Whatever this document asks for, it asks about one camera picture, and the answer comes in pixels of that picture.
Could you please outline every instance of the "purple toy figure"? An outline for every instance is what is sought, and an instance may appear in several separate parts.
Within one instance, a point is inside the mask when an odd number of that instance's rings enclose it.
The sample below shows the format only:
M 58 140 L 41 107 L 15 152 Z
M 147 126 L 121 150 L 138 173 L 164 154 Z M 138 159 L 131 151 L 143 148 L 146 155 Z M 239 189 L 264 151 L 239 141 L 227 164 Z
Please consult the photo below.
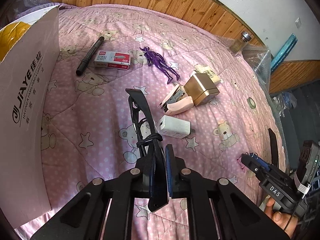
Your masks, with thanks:
M 150 51 L 149 47 L 143 47 L 143 49 L 142 48 L 140 49 L 145 52 L 144 55 L 147 58 L 148 65 L 151 66 L 152 64 L 154 64 L 157 69 L 159 69 L 163 74 L 165 74 L 168 77 L 167 84 L 169 84 L 173 79 L 172 76 L 169 75 L 167 70 L 170 70 L 173 74 L 175 74 L 175 76 L 177 77 L 177 80 L 179 80 L 180 75 L 173 68 L 167 66 L 164 58 L 159 53 Z

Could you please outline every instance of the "jar lid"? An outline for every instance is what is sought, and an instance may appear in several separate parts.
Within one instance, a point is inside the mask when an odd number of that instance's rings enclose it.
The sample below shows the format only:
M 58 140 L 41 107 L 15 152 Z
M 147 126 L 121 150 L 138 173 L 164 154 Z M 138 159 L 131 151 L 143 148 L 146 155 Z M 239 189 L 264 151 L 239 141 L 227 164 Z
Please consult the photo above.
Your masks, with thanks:
M 241 32 L 241 35 L 242 35 L 247 41 L 250 41 L 250 40 L 252 39 L 251 36 L 250 36 L 246 31 Z

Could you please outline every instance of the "human hand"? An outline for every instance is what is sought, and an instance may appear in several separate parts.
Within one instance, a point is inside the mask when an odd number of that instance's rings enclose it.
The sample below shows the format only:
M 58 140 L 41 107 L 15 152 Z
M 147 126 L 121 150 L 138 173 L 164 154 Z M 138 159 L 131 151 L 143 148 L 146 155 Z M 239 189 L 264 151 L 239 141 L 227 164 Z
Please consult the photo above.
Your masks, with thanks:
M 273 198 L 269 198 L 266 208 L 264 209 L 264 213 L 272 219 L 273 222 L 275 222 L 279 227 L 282 229 L 285 228 L 287 225 L 291 215 L 285 214 L 281 212 L 273 212 L 272 207 L 276 201 Z M 294 230 L 296 229 L 298 223 L 298 218 L 293 216 L 289 225 L 287 226 L 285 232 L 288 234 L 288 236 L 291 238 L 293 236 Z

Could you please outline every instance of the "pink stapler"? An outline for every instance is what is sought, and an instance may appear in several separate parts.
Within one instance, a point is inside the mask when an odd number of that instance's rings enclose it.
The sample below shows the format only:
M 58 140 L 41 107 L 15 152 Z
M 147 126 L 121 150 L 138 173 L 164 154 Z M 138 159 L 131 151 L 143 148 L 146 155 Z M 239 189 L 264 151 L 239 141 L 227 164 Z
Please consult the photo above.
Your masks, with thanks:
M 188 96 L 183 86 L 175 86 L 159 105 L 166 115 L 180 114 L 193 107 L 192 97 Z

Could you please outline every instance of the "wooden plank wall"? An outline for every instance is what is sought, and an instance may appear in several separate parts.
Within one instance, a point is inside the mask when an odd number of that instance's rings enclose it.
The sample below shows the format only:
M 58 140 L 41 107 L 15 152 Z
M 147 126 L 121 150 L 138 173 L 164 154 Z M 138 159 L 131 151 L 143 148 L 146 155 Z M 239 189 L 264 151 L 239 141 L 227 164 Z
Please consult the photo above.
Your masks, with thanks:
M 236 15 L 214 0 L 51 0 L 79 7 L 93 4 L 124 4 L 162 12 L 190 22 L 212 34 L 236 38 L 242 31 L 253 37 L 251 44 L 263 45 Z M 270 93 L 320 78 L 320 61 L 282 63 L 271 75 Z

